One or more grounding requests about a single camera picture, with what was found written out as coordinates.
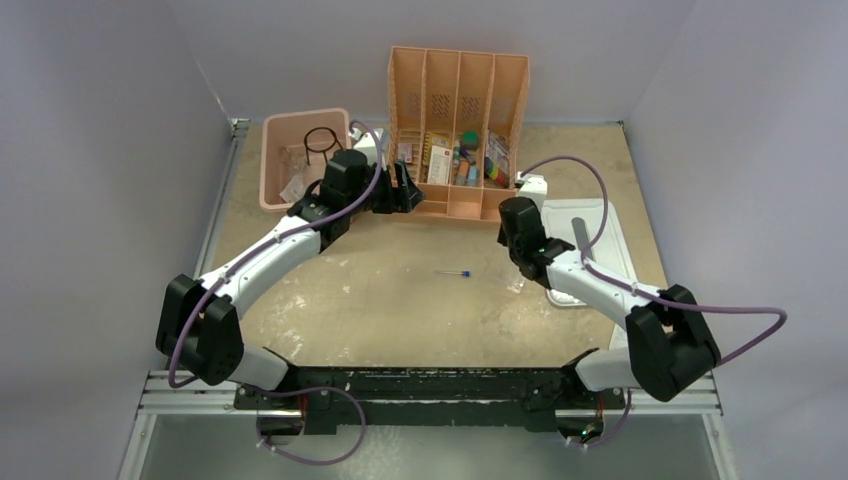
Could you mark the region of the small glass beaker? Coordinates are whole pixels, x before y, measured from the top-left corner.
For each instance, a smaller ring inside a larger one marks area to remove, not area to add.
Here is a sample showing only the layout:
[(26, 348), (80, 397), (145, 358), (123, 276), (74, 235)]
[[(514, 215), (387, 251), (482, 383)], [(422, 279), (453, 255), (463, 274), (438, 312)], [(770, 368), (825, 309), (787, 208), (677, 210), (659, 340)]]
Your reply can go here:
[(281, 170), (288, 176), (300, 174), (308, 166), (308, 155), (300, 147), (281, 147), (279, 149)]

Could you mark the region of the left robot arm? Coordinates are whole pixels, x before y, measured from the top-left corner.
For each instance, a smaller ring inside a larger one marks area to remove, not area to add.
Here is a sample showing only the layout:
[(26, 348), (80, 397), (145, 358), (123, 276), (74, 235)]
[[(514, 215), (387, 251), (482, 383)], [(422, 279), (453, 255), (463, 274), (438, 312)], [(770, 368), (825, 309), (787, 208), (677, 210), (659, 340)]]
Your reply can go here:
[(323, 177), (254, 245), (198, 279), (181, 274), (169, 282), (155, 347), (170, 360), (172, 387), (181, 387), (174, 371), (182, 367), (209, 385), (233, 381), (258, 387), (272, 408), (292, 405), (298, 382), (287, 375), (289, 362), (246, 346), (241, 315), (344, 235), (354, 216), (410, 213), (423, 199), (404, 162), (386, 166), (355, 149), (336, 151)]

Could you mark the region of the white plastic packet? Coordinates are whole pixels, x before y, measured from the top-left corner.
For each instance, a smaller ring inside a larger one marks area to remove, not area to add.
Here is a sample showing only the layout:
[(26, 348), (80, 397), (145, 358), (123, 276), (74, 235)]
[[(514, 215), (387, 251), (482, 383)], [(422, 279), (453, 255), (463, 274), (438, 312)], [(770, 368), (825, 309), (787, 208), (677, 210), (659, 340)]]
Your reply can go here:
[(293, 175), (288, 183), (283, 187), (279, 196), (285, 203), (294, 203), (305, 195), (306, 189), (312, 181), (313, 178), (310, 175)]

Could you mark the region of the clear test tube rack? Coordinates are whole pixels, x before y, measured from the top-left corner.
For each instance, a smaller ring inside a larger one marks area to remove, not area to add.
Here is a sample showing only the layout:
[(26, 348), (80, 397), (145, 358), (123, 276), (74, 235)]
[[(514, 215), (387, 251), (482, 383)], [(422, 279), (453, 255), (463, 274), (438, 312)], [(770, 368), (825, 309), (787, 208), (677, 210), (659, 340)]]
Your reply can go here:
[(510, 274), (499, 277), (497, 279), (497, 282), (499, 286), (503, 287), (509, 292), (520, 294), (525, 285), (526, 279), (520, 274)]

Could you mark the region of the black tripod ring stand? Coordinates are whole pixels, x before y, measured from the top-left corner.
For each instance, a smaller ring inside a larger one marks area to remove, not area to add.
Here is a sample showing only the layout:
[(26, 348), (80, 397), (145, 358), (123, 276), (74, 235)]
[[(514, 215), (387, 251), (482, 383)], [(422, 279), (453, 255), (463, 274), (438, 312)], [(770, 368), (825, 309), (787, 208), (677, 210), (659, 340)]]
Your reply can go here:
[(347, 142), (340, 134), (327, 126), (318, 126), (308, 130), (302, 138), (306, 165), (326, 164), (337, 151), (346, 150)]

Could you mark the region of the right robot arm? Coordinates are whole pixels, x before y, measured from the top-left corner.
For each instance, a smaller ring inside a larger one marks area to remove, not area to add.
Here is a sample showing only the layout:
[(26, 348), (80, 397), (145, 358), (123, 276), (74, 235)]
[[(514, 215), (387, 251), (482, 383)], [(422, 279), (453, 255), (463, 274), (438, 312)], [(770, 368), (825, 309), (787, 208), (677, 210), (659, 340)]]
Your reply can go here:
[(613, 388), (641, 389), (668, 402), (719, 365), (722, 355), (689, 290), (627, 282), (598, 267), (574, 245), (548, 236), (529, 198), (503, 201), (499, 214), (498, 241), (526, 279), (572, 295), (626, 333), (625, 346), (567, 364), (561, 392), (569, 404), (584, 407)]

